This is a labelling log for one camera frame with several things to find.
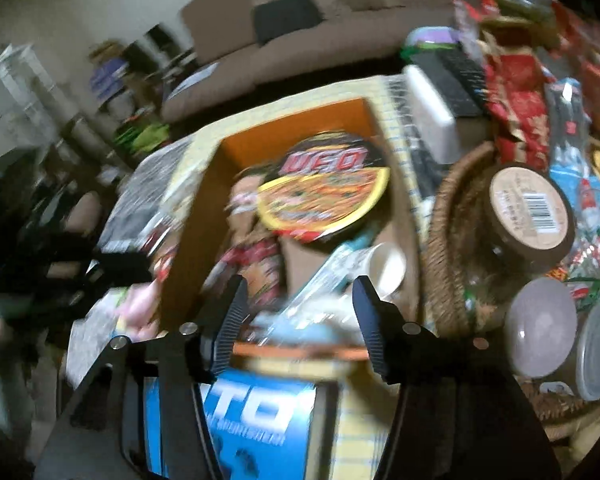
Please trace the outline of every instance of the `cardboard box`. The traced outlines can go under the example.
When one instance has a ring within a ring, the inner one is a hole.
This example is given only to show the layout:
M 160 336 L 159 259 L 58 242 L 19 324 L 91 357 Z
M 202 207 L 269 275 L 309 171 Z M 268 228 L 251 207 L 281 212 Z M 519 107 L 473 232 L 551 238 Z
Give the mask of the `cardboard box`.
M 386 156 L 391 168 L 387 191 L 390 220 L 378 241 L 394 241 L 407 258 L 407 273 L 396 305 L 406 319 L 416 319 L 420 299 L 418 238 L 409 193 L 376 118 L 367 102 L 357 98 L 285 116 L 222 140 L 191 204 L 178 253 L 162 288 L 161 323 L 165 330 L 177 329 L 185 320 L 192 319 L 202 306 L 200 288 L 227 237 L 228 212 L 225 207 L 236 175 L 250 166 L 279 160 L 300 140 L 329 130 L 345 130 L 371 138 Z M 288 291 L 292 294 L 319 268 L 328 254 L 294 240 L 282 240 L 282 247 Z

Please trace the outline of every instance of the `wall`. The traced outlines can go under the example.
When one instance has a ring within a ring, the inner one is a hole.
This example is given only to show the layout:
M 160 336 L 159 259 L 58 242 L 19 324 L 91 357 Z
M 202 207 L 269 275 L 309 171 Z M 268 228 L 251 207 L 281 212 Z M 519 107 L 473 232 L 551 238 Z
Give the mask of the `wall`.
M 93 112 L 96 103 L 88 91 L 90 48 L 106 39 L 123 43 L 163 23 L 182 46 L 192 39 L 178 15 L 191 0 L 1 0 L 0 52 L 5 43 L 33 42 L 41 62 L 56 81 L 70 85 L 81 106 Z M 12 100 L 0 82 L 0 112 Z M 11 143 L 0 131 L 0 155 Z

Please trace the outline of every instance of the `sofa backrest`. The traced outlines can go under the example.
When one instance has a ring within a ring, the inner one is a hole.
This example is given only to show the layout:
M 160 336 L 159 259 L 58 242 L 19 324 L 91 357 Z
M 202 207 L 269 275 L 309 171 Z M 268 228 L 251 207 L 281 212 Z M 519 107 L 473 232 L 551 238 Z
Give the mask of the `sofa backrest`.
M 255 43 L 251 0 L 193 0 L 180 11 L 200 64 Z

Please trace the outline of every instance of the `table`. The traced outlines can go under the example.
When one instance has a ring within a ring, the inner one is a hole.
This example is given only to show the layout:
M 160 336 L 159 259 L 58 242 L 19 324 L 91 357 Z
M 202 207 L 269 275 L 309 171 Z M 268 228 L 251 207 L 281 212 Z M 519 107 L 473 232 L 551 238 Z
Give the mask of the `table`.
M 235 132 L 282 115 L 329 102 L 364 97 L 372 107 L 386 140 L 392 147 L 410 190 L 413 214 L 420 240 L 427 236 L 430 206 L 419 189 L 435 193 L 440 176 L 432 165 L 411 122 L 402 75 L 375 76 L 344 81 L 296 94 L 247 110 L 205 126 L 149 156 L 138 167 L 114 208 L 100 239 L 100 246 L 124 248 L 134 243 L 146 222 L 159 210 L 162 199 L 190 179 L 199 178 L 218 142 Z M 414 166 L 419 167 L 416 174 Z M 107 294 L 85 321 L 72 329 L 66 373 L 73 384 L 80 382 L 104 348 L 115 326 L 115 307 L 123 291 Z M 334 441 L 331 479 L 373 478 L 394 415 L 397 389 L 387 387 L 373 374 L 368 363 L 333 360 L 294 362 L 276 359 L 244 359 L 244 368 L 263 374 L 288 375 L 307 380 L 337 380 L 340 384 L 338 423 Z

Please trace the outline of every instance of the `barcode label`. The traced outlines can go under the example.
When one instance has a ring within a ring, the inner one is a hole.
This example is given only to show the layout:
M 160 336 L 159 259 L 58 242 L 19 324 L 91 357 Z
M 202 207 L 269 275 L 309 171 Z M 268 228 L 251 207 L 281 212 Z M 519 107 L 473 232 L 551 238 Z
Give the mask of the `barcode label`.
M 557 233 L 558 224 L 544 193 L 523 193 L 531 220 L 539 233 Z

